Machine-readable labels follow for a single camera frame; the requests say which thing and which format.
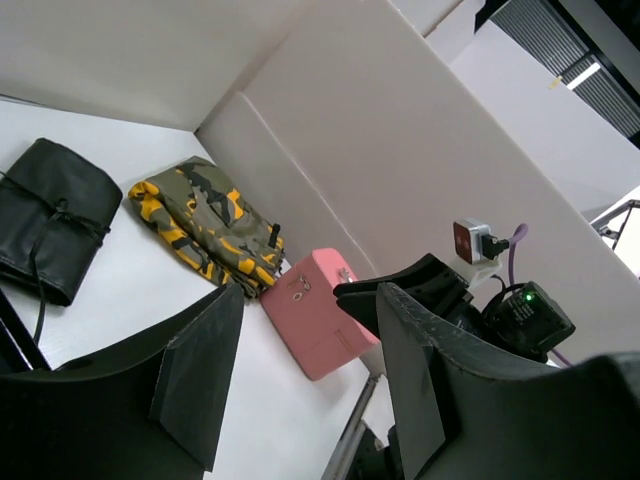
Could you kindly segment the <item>pink box with metal handle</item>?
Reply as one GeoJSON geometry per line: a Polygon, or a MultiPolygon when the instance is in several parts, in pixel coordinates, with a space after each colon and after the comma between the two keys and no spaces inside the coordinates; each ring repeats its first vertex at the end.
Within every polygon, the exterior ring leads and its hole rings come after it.
{"type": "Polygon", "coordinates": [[[289,352],[312,381],[379,344],[378,337],[336,303],[334,288],[356,279],[337,250],[316,249],[259,297],[289,352]]]}

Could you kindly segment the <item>black leather roll pouch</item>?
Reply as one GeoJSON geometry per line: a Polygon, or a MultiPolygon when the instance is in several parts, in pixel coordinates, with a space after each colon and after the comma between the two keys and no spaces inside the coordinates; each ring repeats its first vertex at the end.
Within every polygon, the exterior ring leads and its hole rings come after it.
{"type": "Polygon", "coordinates": [[[68,147],[39,138],[1,174],[1,277],[48,304],[67,307],[110,232],[122,191],[68,147]]]}

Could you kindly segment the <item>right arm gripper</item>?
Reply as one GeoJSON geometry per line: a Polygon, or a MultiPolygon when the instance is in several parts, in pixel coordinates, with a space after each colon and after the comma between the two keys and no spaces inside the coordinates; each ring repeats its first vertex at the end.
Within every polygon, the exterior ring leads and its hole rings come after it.
{"type": "Polygon", "coordinates": [[[638,354],[543,364],[576,327],[537,283],[478,309],[429,253],[333,295],[382,340],[406,478],[638,477],[638,354]]]}

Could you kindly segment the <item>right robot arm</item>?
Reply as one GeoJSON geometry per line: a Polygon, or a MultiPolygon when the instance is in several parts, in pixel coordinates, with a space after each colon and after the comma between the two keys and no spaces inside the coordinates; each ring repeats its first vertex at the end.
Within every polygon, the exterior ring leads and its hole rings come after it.
{"type": "Polygon", "coordinates": [[[557,368],[518,352],[430,254],[334,295],[380,338],[394,414],[387,446],[361,434],[348,478],[638,477],[637,353],[557,368]]]}

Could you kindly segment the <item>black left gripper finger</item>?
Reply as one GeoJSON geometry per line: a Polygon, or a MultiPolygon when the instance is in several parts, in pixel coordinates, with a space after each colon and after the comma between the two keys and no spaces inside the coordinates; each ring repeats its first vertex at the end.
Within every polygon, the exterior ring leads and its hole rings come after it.
{"type": "Polygon", "coordinates": [[[54,371],[1,378],[5,479],[200,479],[213,469],[242,325],[227,285],[54,371]]]}

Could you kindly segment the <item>camouflage clothing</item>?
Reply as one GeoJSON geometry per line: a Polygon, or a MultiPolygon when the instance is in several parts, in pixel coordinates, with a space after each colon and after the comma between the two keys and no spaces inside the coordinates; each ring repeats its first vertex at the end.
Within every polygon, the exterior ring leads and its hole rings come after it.
{"type": "Polygon", "coordinates": [[[137,182],[128,198],[144,223],[214,285],[238,284],[255,299],[276,283],[284,260],[281,226],[213,162],[193,156],[137,182]]]}

